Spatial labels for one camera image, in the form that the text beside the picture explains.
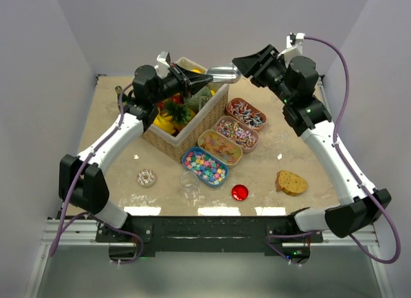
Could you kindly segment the silver metal scoop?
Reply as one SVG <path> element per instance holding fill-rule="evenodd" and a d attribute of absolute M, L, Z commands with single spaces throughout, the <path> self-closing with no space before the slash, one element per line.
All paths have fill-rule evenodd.
<path fill-rule="evenodd" d="M 233 63 L 210 67 L 206 74 L 212 76 L 213 83 L 232 84 L 238 82 L 242 77 Z"/>

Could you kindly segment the clear glass jar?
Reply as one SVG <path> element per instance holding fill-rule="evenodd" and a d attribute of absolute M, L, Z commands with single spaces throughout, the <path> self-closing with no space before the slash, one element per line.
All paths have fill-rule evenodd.
<path fill-rule="evenodd" d="M 200 181 L 196 173 L 192 171 L 185 171 L 180 176 L 180 184 L 182 186 L 183 195 L 186 198 L 198 198 L 200 194 Z"/>

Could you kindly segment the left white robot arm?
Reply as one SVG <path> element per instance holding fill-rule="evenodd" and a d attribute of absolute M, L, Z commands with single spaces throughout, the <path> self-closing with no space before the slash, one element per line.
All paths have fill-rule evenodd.
<path fill-rule="evenodd" d="M 65 155 L 59 166 L 58 195 L 63 200 L 62 213 L 69 205 L 79 207 L 111 226 L 117 241 L 132 237 L 133 226 L 127 213 L 109 200 L 104 174 L 119 154 L 154 122 L 158 103 L 177 93 L 191 96 L 213 81 L 210 74 L 195 73 L 171 64 L 161 78 L 150 65 L 136 69 L 129 88 L 131 98 L 119 100 L 120 113 L 113 124 L 90 147 L 76 156 Z"/>

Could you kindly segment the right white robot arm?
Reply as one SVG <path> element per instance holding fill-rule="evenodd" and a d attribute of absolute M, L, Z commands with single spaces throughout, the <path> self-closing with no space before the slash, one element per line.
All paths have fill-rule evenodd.
<path fill-rule="evenodd" d="M 293 213 L 294 221 L 286 226 L 287 237 L 300 242 L 309 231 L 330 230 L 345 238 L 377 221 L 382 215 L 379 207 L 387 207 L 391 195 L 365 176 L 333 134 L 331 114 L 314 95 L 319 78 L 316 63 L 302 55 L 285 62 L 272 45 L 232 62 L 253 85 L 268 87 L 279 98 L 285 121 L 315 154 L 337 193 L 335 207 Z"/>

